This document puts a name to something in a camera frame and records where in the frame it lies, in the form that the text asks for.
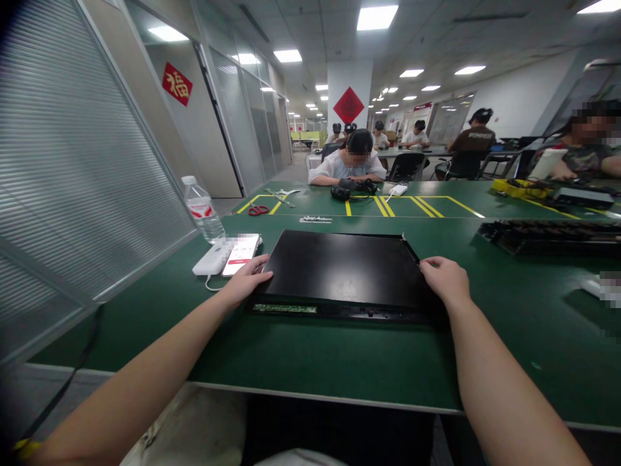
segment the green workbench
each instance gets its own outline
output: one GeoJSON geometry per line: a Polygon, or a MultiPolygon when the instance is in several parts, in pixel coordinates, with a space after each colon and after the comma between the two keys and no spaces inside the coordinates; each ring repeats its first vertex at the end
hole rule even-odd
{"type": "MultiPolygon", "coordinates": [[[[412,183],[388,205],[378,196],[348,205],[329,188],[300,189],[289,208],[251,195],[271,209],[250,217],[242,202],[223,216],[228,234],[260,233],[270,252],[285,228],[315,232],[401,234],[421,258],[442,255],[470,276],[472,297],[509,350],[571,425],[621,430],[621,318],[580,282],[618,269],[601,258],[513,257],[476,236],[493,218],[607,219],[603,212],[558,212],[495,195],[489,182],[412,183]],[[333,218],[300,223],[301,216],[333,218]]],[[[196,237],[105,305],[100,338],[86,368],[118,371],[196,305],[210,297],[191,269],[207,251],[196,237]]],[[[212,278],[211,286],[224,283],[212,278]]],[[[70,330],[31,362],[73,366],[91,319],[70,330]]],[[[460,412],[450,334],[388,322],[231,314],[190,375],[206,386],[287,394],[440,413],[460,412]]]]}

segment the smartphone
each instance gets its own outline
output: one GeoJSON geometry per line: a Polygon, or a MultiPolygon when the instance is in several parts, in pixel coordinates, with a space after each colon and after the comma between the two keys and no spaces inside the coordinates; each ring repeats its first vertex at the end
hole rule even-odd
{"type": "Polygon", "coordinates": [[[245,264],[250,262],[259,247],[259,235],[248,236],[247,238],[239,238],[235,247],[231,251],[231,255],[226,261],[222,276],[233,276],[245,264]]]}

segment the plastic bottle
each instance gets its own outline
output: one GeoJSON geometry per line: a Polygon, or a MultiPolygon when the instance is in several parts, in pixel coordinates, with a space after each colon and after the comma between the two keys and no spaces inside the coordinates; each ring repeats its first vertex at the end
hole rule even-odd
{"type": "Polygon", "coordinates": [[[214,244],[224,236],[224,227],[213,209],[211,196],[196,183],[193,176],[183,177],[181,181],[186,185],[184,198],[197,228],[209,243],[214,244]]]}

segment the scissors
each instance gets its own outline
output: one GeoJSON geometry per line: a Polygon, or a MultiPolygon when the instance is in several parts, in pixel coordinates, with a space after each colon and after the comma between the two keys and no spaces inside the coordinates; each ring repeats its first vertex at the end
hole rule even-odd
{"type": "Polygon", "coordinates": [[[256,217],[263,214],[267,214],[270,210],[266,206],[257,206],[253,203],[250,203],[250,208],[248,209],[248,215],[250,217],[256,217]]]}

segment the sign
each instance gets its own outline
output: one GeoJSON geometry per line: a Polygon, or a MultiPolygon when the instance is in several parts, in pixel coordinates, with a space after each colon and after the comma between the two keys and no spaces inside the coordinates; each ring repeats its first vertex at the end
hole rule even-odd
{"type": "Polygon", "coordinates": [[[347,88],[334,106],[334,111],[345,124],[352,123],[363,109],[363,103],[351,87],[347,88]]]}
{"type": "Polygon", "coordinates": [[[164,69],[162,87],[165,88],[172,97],[176,98],[186,107],[188,106],[190,93],[192,92],[192,83],[168,62],[166,62],[166,68],[164,69]]]}

